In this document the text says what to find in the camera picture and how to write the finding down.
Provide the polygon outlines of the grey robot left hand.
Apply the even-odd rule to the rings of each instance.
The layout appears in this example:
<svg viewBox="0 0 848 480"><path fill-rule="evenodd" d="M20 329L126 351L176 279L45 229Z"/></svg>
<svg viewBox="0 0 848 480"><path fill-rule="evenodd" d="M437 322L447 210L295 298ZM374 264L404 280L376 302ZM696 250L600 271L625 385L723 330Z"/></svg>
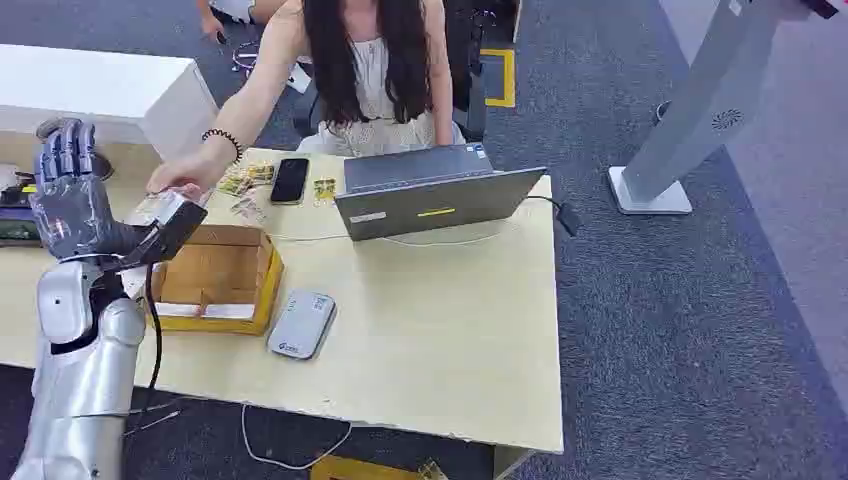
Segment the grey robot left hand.
<svg viewBox="0 0 848 480"><path fill-rule="evenodd" d="M108 163L96 152L95 126L55 118L36 130L36 192L30 206L42 244L58 259L127 255L153 231L116 220L103 183Z"/></svg>

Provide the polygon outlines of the person's right hand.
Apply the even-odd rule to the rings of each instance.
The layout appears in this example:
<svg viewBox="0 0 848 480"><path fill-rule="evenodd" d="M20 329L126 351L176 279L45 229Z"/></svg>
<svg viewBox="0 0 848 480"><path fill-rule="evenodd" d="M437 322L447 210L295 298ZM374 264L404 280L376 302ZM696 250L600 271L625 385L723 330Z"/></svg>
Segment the person's right hand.
<svg viewBox="0 0 848 480"><path fill-rule="evenodd" d="M152 173L146 191L159 194L176 192L190 200L199 201L220 178L217 167L199 156L189 156L163 163Z"/></svg>

